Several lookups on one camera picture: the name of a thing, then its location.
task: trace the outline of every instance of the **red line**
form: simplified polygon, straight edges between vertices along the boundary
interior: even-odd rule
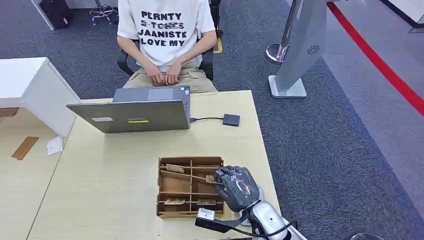
[[[385,76],[385,78],[395,87],[400,94],[424,116],[424,100],[406,84],[384,60],[368,45],[362,36],[356,31],[354,26],[348,21],[343,13],[337,8],[334,2],[327,2],[327,7],[343,26],[344,30],[350,35],[353,41],[358,45],[362,52],[374,64],[374,66]]]

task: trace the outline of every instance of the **hand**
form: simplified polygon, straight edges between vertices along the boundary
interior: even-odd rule
[[[173,64],[169,67],[168,72],[165,75],[165,84],[174,85],[180,82],[178,76],[180,75],[181,68],[183,65],[180,61],[175,60]]]
[[[147,76],[151,79],[154,84],[163,84],[165,83],[165,76],[159,70],[159,68],[153,63],[149,62],[148,64],[143,65],[144,70],[146,71]]]

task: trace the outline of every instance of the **black cable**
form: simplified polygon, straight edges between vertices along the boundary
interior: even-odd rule
[[[194,117],[191,117],[191,118],[190,118],[190,123],[192,123],[192,122],[196,122],[196,121],[198,121],[198,120],[205,120],[205,119],[221,119],[221,120],[224,120],[224,118],[223,118],[223,117],[202,117],[202,118],[194,118]]]
[[[281,228],[280,230],[273,232],[273,233],[269,233],[269,234],[254,234],[254,233],[250,233],[250,232],[247,232],[247,231],[240,230],[240,229],[235,228],[235,227],[232,227],[231,229],[233,229],[234,231],[239,232],[241,234],[247,235],[247,236],[251,236],[251,237],[255,237],[255,238],[267,238],[267,237],[271,237],[271,236],[274,236],[274,235],[281,233],[282,231],[288,229],[293,224],[295,224],[297,226],[298,221],[293,220],[293,221],[289,222],[287,225],[285,225],[283,228]]]

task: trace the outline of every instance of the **printed text on t-shirt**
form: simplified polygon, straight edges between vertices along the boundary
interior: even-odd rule
[[[156,46],[183,46],[185,40],[174,40],[187,38],[187,32],[184,29],[183,22],[177,22],[181,19],[181,13],[155,13],[148,11],[141,11],[141,17],[146,20],[141,20],[141,30],[138,32],[140,37],[140,44],[142,45],[156,45]]]

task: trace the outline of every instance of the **white wall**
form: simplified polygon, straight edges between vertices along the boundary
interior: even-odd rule
[[[111,6],[113,8],[118,7],[118,0],[99,0],[102,5]],[[95,0],[66,0],[67,5],[70,9],[93,9],[95,8]]]

